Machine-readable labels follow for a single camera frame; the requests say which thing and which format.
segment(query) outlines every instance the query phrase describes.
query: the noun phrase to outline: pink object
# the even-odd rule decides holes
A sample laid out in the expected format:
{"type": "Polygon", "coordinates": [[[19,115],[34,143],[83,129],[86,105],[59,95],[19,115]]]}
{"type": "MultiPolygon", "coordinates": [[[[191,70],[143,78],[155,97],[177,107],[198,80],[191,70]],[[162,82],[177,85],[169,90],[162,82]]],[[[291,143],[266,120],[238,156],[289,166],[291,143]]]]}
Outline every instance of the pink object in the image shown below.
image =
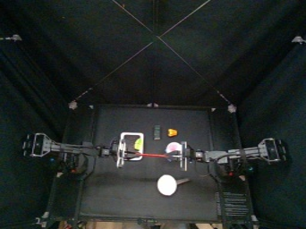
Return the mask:
{"type": "Polygon", "coordinates": [[[173,151],[182,150],[182,145],[178,142],[169,143],[166,147],[166,153],[171,153],[173,151]]]}

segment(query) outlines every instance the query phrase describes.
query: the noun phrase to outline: yellow object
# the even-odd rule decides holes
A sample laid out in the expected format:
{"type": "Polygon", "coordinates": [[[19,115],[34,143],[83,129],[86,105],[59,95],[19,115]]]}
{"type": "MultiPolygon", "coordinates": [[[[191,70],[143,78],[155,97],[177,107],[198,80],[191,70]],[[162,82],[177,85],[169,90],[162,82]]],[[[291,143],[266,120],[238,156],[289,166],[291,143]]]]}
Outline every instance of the yellow object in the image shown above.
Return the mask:
{"type": "Polygon", "coordinates": [[[175,137],[177,136],[177,130],[175,129],[169,129],[167,130],[167,136],[169,137],[175,137]]]}

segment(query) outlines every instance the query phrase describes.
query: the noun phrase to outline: black curtain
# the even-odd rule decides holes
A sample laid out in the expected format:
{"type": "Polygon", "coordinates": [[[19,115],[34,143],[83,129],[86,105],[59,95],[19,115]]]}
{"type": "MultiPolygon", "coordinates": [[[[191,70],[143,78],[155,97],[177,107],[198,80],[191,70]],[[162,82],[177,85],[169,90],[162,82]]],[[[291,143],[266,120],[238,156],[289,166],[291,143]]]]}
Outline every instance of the black curtain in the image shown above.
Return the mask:
{"type": "Polygon", "coordinates": [[[285,140],[289,161],[259,165],[253,178],[255,213],[282,225],[306,225],[306,46],[294,45],[278,67],[241,105],[245,146],[285,140]]]}
{"type": "MultiPolygon", "coordinates": [[[[0,37],[15,27],[0,16],[0,37]]],[[[51,189],[52,161],[22,155],[28,133],[63,137],[68,105],[28,56],[27,42],[0,40],[0,226],[42,216],[51,189]]]]}

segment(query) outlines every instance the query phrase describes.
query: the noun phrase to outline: black fabric wall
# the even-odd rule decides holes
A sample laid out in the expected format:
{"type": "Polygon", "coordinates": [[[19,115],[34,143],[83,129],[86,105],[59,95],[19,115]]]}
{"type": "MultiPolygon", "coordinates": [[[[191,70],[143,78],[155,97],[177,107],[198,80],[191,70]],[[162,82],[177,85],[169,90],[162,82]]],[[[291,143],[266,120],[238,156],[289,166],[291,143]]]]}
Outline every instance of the black fabric wall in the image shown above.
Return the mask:
{"type": "MultiPolygon", "coordinates": [[[[15,34],[3,16],[0,22],[0,35],[15,34]]],[[[59,140],[67,115],[67,103],[28,57],[27,42],[0,40],[0,227],[27,223],[46,210],[52,164],[24,158],[22,143],[32,132],[59,140]]]]}
{"type": "Polygon", "coordinates": [[[290,161],[261,165],[251,184],[257,215],[290,228],[306,226],[305,70],[306,46],[297,45],[239,109],[245,146],[270,137],[289,144],[290,161]]]}

